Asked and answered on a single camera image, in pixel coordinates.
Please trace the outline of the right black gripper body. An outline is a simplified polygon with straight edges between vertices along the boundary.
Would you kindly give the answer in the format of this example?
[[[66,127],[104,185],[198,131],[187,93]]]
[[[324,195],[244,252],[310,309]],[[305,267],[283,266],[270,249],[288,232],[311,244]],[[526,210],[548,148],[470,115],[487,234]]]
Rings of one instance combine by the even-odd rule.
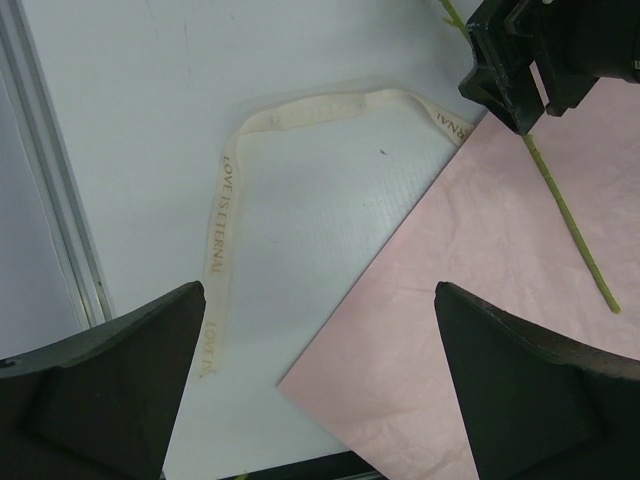
[[[576,108],[601,78],[639,82],[637,1],[527,1],[519,20],[549,115]]]

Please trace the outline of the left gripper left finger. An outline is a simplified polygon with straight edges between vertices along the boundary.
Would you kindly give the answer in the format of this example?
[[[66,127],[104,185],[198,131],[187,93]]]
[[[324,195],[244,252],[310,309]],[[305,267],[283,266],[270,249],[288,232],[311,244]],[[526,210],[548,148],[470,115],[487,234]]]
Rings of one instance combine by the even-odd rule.
[[[161,478],[205,305],[190,282],[2,360],[2,478]]]

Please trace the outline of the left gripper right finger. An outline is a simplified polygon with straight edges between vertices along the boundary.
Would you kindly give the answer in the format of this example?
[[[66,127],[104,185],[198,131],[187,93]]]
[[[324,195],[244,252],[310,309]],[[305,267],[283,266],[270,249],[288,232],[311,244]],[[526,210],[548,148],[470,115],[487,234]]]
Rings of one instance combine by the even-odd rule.
[[[636,479],[639,363],[450,283],[435,313],[482,479]]]

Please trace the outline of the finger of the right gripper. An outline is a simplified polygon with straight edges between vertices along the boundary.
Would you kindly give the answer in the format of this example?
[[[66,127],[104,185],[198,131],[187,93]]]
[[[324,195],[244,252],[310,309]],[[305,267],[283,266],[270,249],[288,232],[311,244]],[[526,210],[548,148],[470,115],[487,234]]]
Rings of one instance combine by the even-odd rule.
[[[544,113],[544,106],[531,72],[517,75],[478,75],[464,78],[459,85],[463,97],[486,107],[509,130],[526,135]]]
[[[482,1],[466,23],[473,67],[470,75],[517,75],[533,63],[529,38],[539,1]]]

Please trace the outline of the cream printed ribbon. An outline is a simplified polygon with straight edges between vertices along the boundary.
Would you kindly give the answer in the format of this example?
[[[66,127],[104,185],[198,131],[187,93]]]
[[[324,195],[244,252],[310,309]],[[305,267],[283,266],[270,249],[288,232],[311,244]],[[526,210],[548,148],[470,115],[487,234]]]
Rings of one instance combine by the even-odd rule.
[[[240,137],[356,118],[390,101],[404,99],[417,102],[435,127],[457,148],[474,130],[471,123],[427,97],[408,90],[387,88],[371,92],[309,96],[281,103],[250,116],[229,138],[220,155],[208,226],[203,273],[206,308],[191,367],[191,381],[198,382],[217,373],[222,364],[230,316],[233,259],[244,193],[244,167],[237,155]]]

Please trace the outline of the purple pink wrapping paper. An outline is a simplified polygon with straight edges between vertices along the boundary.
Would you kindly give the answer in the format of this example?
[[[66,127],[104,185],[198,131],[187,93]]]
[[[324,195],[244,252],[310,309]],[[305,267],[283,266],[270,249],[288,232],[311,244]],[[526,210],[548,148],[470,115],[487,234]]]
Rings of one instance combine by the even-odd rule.
[[[282,380],[390,479],[472,479],[433,306],[453,282],[578,341],[639,354],[639,111],[537,127],[535,143],[620,305],[612,313],[522,140],[486,117]]]

